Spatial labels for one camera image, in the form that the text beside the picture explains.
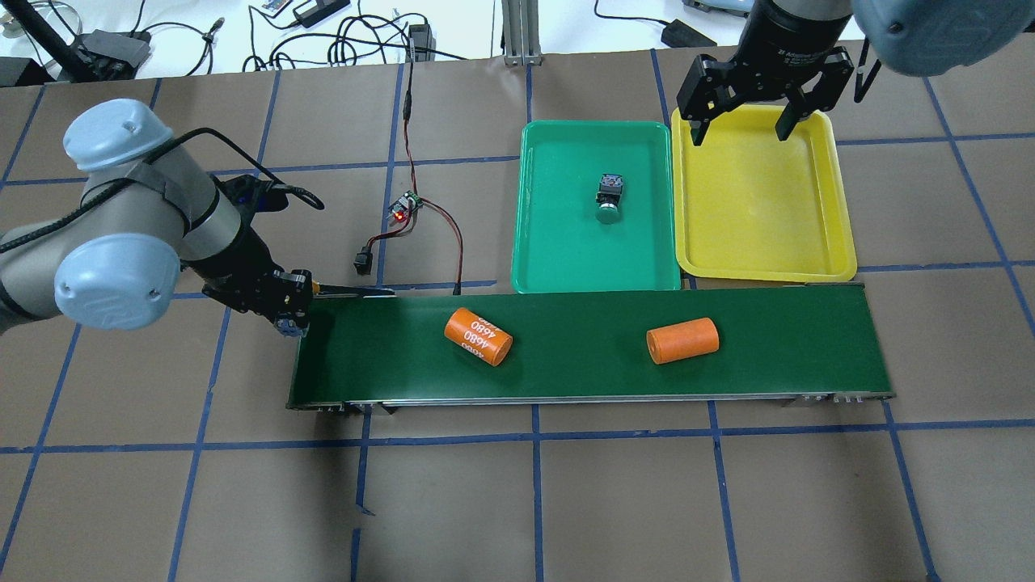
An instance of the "small motor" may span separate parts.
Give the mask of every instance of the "small motor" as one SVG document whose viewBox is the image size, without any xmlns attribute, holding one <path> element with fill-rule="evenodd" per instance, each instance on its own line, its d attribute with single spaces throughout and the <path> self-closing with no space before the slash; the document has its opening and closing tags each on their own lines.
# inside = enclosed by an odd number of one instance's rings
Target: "small motor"
<svg viewBox="0 0 1035 582">
<path fill-rule="evenodd" d="M 625 180 L 619 174 L 604 174 L 600 177 L 600 187 L 596 192 L 596 220 L 604 225 L 613 225 L 622 219 L 618 203 L 622 199 Z"/>
</svg>

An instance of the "black pole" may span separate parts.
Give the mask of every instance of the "black pole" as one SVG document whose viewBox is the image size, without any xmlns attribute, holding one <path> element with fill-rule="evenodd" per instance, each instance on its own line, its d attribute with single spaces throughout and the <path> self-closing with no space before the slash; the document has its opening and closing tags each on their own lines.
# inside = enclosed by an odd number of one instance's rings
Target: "black pole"
<svg viewBox="0 0 1035 582">
<path fill-rule="evenodd" d="M 48 53 L 58 61 L 61 68 L 71 76 L 77 83 L 99 81 L 99 78 L 79 58 L 75 51 L 64 43 L 64 40 L 51 28 L 43 17 L 39 16 L 29 0 L 0 0 L 7 11 L 21 23 L 25 32 L 35 38 Z"/>
</svg>

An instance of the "light blue joint cap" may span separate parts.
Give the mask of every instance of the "light blue joint cap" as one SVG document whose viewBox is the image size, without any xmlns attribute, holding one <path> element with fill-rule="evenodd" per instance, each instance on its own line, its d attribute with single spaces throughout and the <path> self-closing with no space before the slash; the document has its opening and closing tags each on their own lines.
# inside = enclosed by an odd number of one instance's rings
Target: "light blue joint cap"
<svg viewBox="0 0 1035 582">
<path fill-rule="evenodd" d="M 173 299 L 180 259 L 147 234 L 94 238 L 68 254 L 54 275 L 61 313 L 89 327 L 138 329 L 165 315 Z"/>
<path fill-rule="evenodd" d="M 65 132 L 65 153 L 84 172 L 96 172 L 140 157 L 173 137 L 146 105 L 112 99 L 91 107 Z"/>
</svg>

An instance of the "plastic tray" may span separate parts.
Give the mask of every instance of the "plastic tray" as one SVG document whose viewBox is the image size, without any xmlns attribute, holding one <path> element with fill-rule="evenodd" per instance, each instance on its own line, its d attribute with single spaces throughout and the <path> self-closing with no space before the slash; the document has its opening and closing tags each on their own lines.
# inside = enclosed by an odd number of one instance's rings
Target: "plastic tray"
<svg viewBox="0 0 1035 582">
<path fill-rule="evenodd" d="M 669 129 L 642 121 L 534 121 L 522 144 L 510 280 L 519 293 L 680 288 Z M 621 220 L 594 212 L 602 174 L 625 180 Z"/>
<path fill-rule="evenodd" d="M 716 279 L 848 281 L 858 264 L 830 119 L 814 114 L 786 142 L 782 111 L 742 106 L 694 147 L 673 112 L 676 258 Z"/>
</svg>

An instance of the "tiled floor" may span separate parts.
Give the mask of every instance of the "tiled floor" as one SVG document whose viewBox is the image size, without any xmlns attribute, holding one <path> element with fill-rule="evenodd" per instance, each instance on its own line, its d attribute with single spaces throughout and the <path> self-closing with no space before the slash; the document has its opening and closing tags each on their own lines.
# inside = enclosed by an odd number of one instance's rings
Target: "tiled floor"
<svg viewBox="0 0 1035 582">
<path fill-rule="evenodd" d="M 292 412 L 294 342 L 185 277 L 144 330 L 56 319 L 0 338 L 0 580 L 1032 579 L 1033 57 L 1027 35 L 929 82 L 882 75 L 832 115 L 896 399 Z M 418 67 L 418 177 L 475 250 L 468 292 L 510 292 L 523 124 L 663 122 L 691 58 Z M 230 134 L 327 202 L 256 221 L 285 266 L 447 293 L 455 243 L 434 215 L 376 248 L 369 278 L 351 266 L 408 181 L 404 72 L 2 90 L 0 230 L 75 205 L 65 126 L 132 96 L 177 130 Z"/>
</svg>

